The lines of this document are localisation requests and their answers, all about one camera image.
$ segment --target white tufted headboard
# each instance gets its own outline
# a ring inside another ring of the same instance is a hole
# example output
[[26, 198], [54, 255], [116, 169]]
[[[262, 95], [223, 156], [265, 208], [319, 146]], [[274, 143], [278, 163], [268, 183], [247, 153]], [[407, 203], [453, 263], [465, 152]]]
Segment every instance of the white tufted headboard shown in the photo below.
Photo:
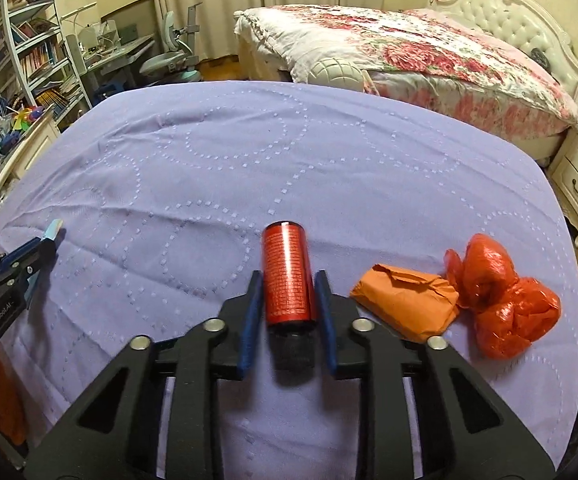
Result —
[[553, 77], [578, 103], [578, 58], [571, 38], [534, 0], [432, 0], [430, 7], [458, 16], [527, 55], [540, 49]]

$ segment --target metal bolt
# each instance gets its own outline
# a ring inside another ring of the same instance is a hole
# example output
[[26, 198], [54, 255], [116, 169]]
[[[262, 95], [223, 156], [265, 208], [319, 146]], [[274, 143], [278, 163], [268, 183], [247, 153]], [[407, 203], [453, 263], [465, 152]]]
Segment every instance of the metal bolt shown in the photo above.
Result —
[[429, 345], [429, 348], [433, 350], [444, 350], [449, 346], [444, 337], [439, 335], [432, 335], [429, 339], [427, 339], [427, 344]]
[[146, 350], [150, 344], [151, 341], [146, 335], [137, 335], [129, 342], [129, 346], [134, 350]]
[[358, 319], [354, 319], [354, 322], [352, 322], [351, 326], [354, 327], [354, 330], [357, 330], [358, 332], [370, 332], [373, 330], [375, 325], [371, 319], [367, 319], [366, 317], [359, 317]]
[[224, 321], [217, 317], [212, 317], [203, 323], [203, 328], [207, 332], [220, 332], [224, 328]]

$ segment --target floral blanket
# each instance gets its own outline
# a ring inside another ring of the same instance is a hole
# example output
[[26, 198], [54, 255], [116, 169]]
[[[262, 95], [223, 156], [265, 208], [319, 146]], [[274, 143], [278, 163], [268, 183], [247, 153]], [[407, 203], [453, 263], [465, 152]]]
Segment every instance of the floral blanket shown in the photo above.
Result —
[[321, 59], [367, 70], [365, 91], [418, 105], [506, 140], [558, 134], [578, 107], [513, 46], [430, 9], [290, 5], [240, 13], [236, 33], [280, 57], [295, 82]]

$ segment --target bed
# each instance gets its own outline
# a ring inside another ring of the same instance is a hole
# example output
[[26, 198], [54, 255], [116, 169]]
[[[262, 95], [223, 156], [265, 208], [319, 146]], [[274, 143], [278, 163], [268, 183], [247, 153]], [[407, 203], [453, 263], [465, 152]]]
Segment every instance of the bed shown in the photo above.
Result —
[[[379, 94], [457, 118], [552, 156], [578, 120], [578, 59], [533, 0], [430, 0], [384, 12], [278, 6], [236, 12], [251, 79]], [[550, 74], [529, 56], [547, 59]]]
[[[449, 341], [560, 462], [578, 409], [578, 270], [562, 212], [515, 146], [420, 107], [320, 86], [170, 85], [78, 119], [0, 208], [0, 252], [64, 221], [39, 299], [1, 348], [37, 441], [130, 338], [183, 335], [242, 294], [260, 233], [300, 222], [314, 270], [347, 295], [376, 262], [442, 272], [484, 232], [562, 299], [524, 355], [482, 358], [461, 317]], [[220, 386], [226, 478], [354, 477], [358, 388], [320, 369], [275, 382], [264, 334], [251, 377]]]

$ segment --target knotted red plastic bag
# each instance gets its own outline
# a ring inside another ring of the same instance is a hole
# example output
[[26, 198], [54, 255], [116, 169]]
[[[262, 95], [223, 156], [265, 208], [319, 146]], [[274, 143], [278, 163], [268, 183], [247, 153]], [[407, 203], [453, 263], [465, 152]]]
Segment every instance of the knotted red plastic bag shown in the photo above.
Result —
[[534, 278], [520, 278], [502, 245], [475, 235], [464, 261], [444, 256], [447, 280], [458, 290], [458, 304], [474, 312], [480, 350], [493, 359], [510, 359], [544, 336], [560, 318], [560, 298]]

